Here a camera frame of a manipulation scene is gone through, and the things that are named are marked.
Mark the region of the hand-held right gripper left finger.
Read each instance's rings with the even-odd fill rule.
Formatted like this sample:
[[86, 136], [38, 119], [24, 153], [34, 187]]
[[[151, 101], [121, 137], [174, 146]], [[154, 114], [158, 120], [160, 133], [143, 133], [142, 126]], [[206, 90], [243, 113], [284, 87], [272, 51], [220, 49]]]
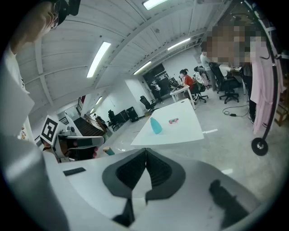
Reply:
[[92, 208], [106, 218], [130, 226], [145, 210], [147, 172], [145, 152], [133, 149], [112, 156], [61, 164], [73, 188]]

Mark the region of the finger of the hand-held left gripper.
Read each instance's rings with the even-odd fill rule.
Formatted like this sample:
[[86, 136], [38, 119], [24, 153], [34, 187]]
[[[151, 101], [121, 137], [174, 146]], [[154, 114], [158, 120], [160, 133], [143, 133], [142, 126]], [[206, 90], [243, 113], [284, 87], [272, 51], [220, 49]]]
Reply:
[[77, 137], [78, 148], [99, 147], [103, 144], [104, 144], [103, 136], [78, 136]]

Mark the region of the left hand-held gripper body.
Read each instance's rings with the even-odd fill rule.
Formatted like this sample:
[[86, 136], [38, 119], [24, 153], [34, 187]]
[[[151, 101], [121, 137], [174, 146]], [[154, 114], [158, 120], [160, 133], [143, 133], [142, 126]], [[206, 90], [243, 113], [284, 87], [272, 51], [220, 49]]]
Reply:
[[79, 159], [74, 127], [47, 116], [40, 134], [43, 151], [52, 153], [58, 163], [74, 162]]

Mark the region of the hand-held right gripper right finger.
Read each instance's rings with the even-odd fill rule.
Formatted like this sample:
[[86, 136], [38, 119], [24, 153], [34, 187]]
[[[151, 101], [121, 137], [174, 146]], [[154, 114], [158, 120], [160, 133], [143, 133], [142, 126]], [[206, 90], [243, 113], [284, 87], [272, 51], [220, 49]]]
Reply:
[[186, 174], [170, 198], [148, 201], [147, 231], [222, 231], [261, 203], [246, 187], [216, 167], [187, 157], [169, 156]]

